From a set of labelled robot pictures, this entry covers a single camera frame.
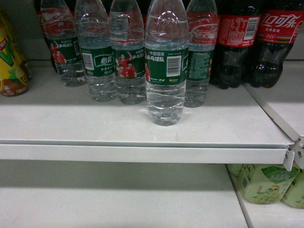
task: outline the water bottle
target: water bottle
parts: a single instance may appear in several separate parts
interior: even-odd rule
[[[184,107],[189,26],[181,0],[154,0],[147,21],[147,101],[158,125],[176,124]]]
[[[146,99],[143,17],[136,0],[113,0],[110,35],[117,96],[127,105]]]
[[[186,13],[190,44],[184,105],[195,108],[206,98],[219,20],[214,0],[191,0]]]
[[[77,0],[75,20],[85,66],[85,77],[93,100],[116,98],[116,86],[108,15],[100,0]]]
[[[41,0],[41,23],[65,86],[86,83],[74,18],[64,0]]]

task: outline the lower shelf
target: lower shelf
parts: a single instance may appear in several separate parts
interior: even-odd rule
[[[224,165],[0,160],[2,228],[247,228]]]
[[[283,202],[270,205],[250,203],[241,196],[237,178],[231,176],[231,179],[249,228],[304,228],[304,209],[294,209]]]

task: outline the cola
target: cola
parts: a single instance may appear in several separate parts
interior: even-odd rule
[[[241,84],[245,56],[254,44],[262,0],[225,0],[220,4],[223,5],[219,8],[221,19],[210,83],[221,89],[236,88]]]
[[[273,87],[294,45],[304,19],[304,0],[269,0],[248,55],[243,81],[253,87]]]

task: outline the store shelf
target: store shelf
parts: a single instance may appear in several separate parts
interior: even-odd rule
[[[243,86],[211,85],[204,106],[162,127],[146,102],[94,102],[51,67],[34,72],[27,93],[0,97],[0,159],[282,164],[291,143]]]
[[[237,198],[249,228],[304,228],[304,210],[294,209],[283,202],[258,205],[246,201],[237,188],[237,178],[231,176]]]
[[[0,161],[2,228],[247,228],[225,165]]]
[[[245,84],[268,115],[294,141],[304,138],[304,61],[286,61],[277,84],[253,88]]]

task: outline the metal shelf bracket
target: metal shelf bracket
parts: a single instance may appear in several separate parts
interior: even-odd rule
[[[294,161],[301,169],[304,169],[304,145],[301,145],[300,143],[300,140],[296,141],[296,143],[290,146],[290,148],[294,151]]]
[[[288,148],[286,151],[286,154],[285,154],[283,165],[284,165],[285,169],[289,172],[293,168],[293,163],[294,163],[294,159],[295,159],[294,155],[295,155],[295,152],[291,148]]]

